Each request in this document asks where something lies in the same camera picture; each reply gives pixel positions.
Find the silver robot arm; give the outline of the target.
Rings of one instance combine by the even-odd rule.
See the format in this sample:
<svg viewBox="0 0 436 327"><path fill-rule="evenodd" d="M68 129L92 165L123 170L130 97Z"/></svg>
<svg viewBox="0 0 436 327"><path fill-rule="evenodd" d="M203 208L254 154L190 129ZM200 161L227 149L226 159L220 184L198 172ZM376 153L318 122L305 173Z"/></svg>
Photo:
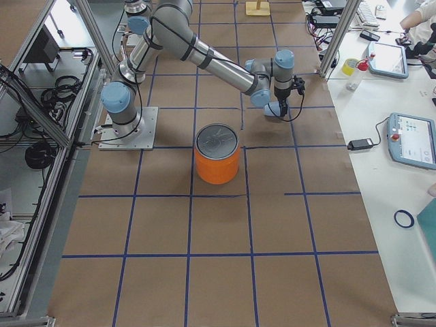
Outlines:
<svg viewBox="0 0 436 327"><path fill-rule="evenodd" d="M143 82L149 62L162 50L181 61L190 61L250 97L251 103L279 116L288 110L293 83L294 53L285 49L269 59L250 59L244 66L231 61L204 43L190 28L192 1L159 1L144 17L142 38L116 66L112 80L102 89L101 101L112 120L116 140L135 140L144 130L144 117L134 100Z"/></svg>

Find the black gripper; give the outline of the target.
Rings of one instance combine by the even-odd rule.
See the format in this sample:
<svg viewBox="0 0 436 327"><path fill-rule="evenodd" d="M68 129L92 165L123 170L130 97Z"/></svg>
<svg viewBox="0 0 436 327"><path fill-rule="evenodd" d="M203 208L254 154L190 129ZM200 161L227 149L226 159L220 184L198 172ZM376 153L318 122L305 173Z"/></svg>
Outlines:
<svg viewBox="0 0 436 327"><path fill-rule="evenodd" d="M274 94L279 102L280 115L287 114L287 99L290 96L292 83L290 81L274 82Z"/></svg>

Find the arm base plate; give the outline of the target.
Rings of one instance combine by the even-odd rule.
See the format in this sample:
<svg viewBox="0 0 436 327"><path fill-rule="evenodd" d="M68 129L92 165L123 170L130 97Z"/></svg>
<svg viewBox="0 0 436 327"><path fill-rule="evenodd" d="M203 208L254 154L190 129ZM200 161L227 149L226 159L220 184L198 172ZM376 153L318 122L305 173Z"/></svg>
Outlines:
<svg viewBox="0 0 436 327"><path fill-rule="evenodd" d="M159 108L137 106L136 110L136 118L127 125L117 125L109 114L106 115L105 124L111 127L103 129L99 150L153 150Z"/></svg>

